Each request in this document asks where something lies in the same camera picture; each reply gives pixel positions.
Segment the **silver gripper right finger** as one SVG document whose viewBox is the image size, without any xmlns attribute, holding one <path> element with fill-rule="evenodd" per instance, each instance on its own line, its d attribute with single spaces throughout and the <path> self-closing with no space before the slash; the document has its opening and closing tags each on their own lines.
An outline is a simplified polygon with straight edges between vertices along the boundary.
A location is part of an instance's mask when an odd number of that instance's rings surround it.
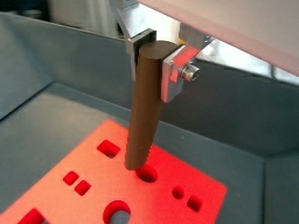
<svg viewBox="0 0 299 224">
<path fill-rule="evenodd" d="M 181 92 L 183 83 L 195 81 L 200 69 L 193 65 L 193 60 L 213 37 L 180 24 L 179 40 L 181 44 L 163 60 L 161 100 L 165 103 Z"/>
</svg>

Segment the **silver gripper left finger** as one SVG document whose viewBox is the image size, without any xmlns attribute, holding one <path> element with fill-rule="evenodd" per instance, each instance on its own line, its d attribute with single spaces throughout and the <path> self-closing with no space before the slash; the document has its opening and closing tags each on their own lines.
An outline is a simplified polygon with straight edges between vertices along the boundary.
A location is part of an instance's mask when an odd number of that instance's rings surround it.
<svg viewBox="0 0 299 224">
<path fill-rule="evenodd" d="M 132 79 L 136 78 L 138 48 L 156 41 L 156 31 L 149 28 L 145 19 L 148 9 L 136 0 L 109 0 L 121 32 L 124 33 L 125 51 L 130 57 Z"/>
</svg>

